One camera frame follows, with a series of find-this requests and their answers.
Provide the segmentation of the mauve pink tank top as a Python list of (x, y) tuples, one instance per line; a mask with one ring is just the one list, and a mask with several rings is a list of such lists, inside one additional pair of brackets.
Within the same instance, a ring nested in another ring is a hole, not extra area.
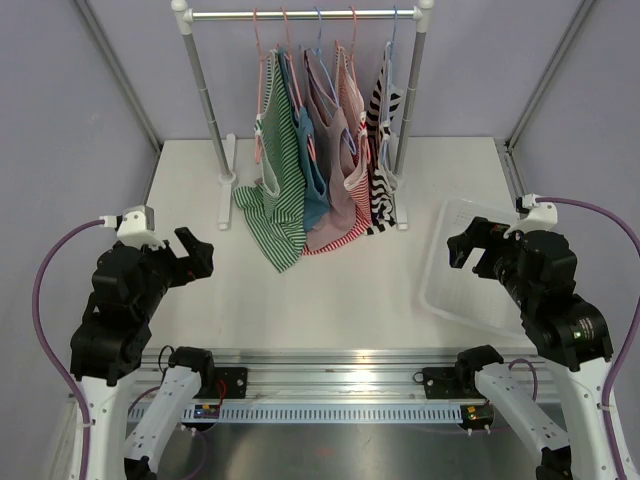
[(356, 224), (356, 204), (345, 187), (355, 164), (341, 134), (348, 129), (343, 109), (333, 103), (324, 73), (310, 48), (301, 52), (305, 107), (315, 132), (317, 163), (328, 187), (329, 212), (307, 234), (306, 253), (316, 255), (349, 242)]

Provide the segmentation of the green striped tank top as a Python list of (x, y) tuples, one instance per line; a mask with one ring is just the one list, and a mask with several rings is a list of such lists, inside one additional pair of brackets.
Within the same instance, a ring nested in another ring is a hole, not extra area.
[(262, 67), (260, 109), (254, 124), (260, 178), (253, 185), (238, 187), (233, 197), (262, 254), (282, 273), (297, 263), (306, 243), (306, 183), (276, 49), (265, 55)]

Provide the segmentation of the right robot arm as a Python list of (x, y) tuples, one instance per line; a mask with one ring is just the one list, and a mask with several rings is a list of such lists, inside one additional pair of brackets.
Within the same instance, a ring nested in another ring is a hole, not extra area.
[(608, 380), (613, 347), (606, 320), (575, 293), (577, 257), (552, 231), (512, 233), (474, 218), (448, 239), (449, 264), (460, 269), (474, 249), (474, 273), (498, 281), (521, 312), (527, 338), (544, 360), (561, 403), (559, 427), (512, 378), (503, 357), (485, 345), (459, 353), (456, 389), (479, 393), (507, 421), (530, 453), (539, 479), (636, 479)]

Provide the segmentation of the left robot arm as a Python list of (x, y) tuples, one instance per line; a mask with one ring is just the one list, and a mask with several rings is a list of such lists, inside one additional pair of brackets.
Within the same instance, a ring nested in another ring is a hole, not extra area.
[(186, 405), (208, 396), (216, 373), (210, 351), (178, 347), (160, 389), (133, 431), (127, 429), (134, 373), (151, 338), (150, 322), (171, 288), (212, 275), (214, 248), (186, 227), (175, 234), (187, 254), (117, 242), (101, 255), (80, 327), (71, 338), (70, 371), (80, 389), (82, 430), (89, 434), (89, 479), (154, 479)]

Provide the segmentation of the teal blue tank top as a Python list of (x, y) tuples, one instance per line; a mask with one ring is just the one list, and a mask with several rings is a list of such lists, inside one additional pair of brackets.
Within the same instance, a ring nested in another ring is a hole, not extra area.
[(307, 150), (307, 136), (310, 135), (315, 145), (315, 132), (312, 120), (302, 101), (300, 107), (300, 117), (296, 116), (293, 99), (290, 91), (291, 75), (288, 71), (288, 61), (285, 57), (286, 49), (278, 49), (278, 60), (280, 69), (285, 81), (285, 87), (289, 96), (291, 107), (291, 117), (298, 140), (299, 165), (305, 180), (304, 190), (304, 215), (303, 227), (305, 232), (310, 232), (318, 225), (322, 217), (329, 212), (330, 204), (328, 199), (328, 187), (322, 174), (320, 173), (317, 155), (313, 162)]

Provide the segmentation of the red striped tank top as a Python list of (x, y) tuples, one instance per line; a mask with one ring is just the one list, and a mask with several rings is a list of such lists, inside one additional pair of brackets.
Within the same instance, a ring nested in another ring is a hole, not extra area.
[(310, 48), (302, 51), (305, 106), (314, 127), (316, 165), (325, 180), (329, 211), (307, 233), (303, 254), (334, 251), (372, 225), (366, 109), (346, 49), (334, 46), (328, 73)]

